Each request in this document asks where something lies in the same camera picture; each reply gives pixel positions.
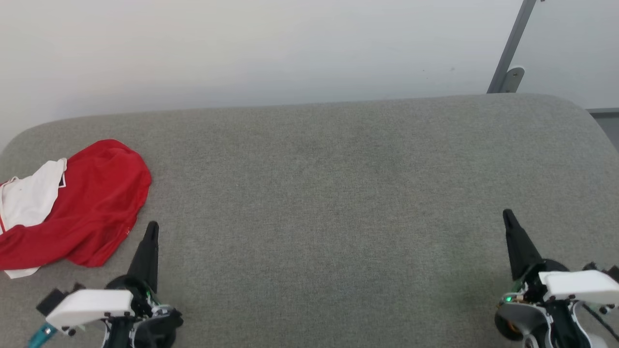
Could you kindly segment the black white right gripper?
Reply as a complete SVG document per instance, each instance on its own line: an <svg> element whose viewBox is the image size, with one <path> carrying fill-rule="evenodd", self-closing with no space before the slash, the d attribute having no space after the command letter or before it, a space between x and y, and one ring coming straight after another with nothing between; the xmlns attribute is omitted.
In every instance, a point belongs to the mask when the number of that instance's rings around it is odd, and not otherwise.
<svg viewBox="0 0 619 348"><path fill-rule="evenodd" d="M555 260L543 260L511 209L502 211L513 288L502 296L495 312L495 328L523 348L594 348L575 315L578 301L547 295L543 271L568 271Z"/></svg>

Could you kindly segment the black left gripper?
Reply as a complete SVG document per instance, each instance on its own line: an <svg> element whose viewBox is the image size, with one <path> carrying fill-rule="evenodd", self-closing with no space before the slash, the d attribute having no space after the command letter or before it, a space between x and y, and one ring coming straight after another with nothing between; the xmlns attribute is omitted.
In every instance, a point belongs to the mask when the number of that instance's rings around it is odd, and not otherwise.
<svg viewBox="0 0 619 348"><path fill-rule="evenodd" d="M183 325L180 311L157 298L159 225L150 221L133 256L127 275L111 280L107 290L128 290L130 309L118 316L106 313L104 348L170 348L177 328Z"/></svg>

